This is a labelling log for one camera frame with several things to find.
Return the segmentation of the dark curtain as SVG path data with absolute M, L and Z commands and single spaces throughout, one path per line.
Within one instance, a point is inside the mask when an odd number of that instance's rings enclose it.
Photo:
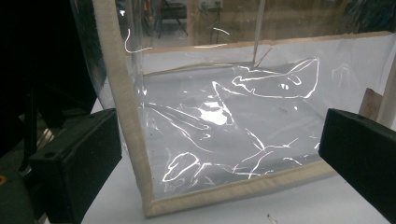
M 96 93 L 70 0 L 0 0 L 0 158 L 24 137 L 30 89 L 50 124 L 66 109 L 92 110 Z

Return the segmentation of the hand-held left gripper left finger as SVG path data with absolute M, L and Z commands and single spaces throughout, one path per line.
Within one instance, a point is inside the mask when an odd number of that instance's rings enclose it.
M 29 158 L 52 223 L 80 224 L 121 159 L 114 108 L 89 115 Z

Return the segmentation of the clear plastic bag beige trim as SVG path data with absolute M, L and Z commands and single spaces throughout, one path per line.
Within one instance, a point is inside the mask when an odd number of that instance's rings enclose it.
M 327 175 L 327 111 L 383 91 L 396 0 L 70 0 L 146 217 Z

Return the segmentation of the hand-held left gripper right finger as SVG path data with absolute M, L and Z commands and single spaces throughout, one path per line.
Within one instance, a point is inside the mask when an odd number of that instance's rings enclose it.
M 388 222 L 396 223 L 395 131 L 330 108 L 318 154 Z

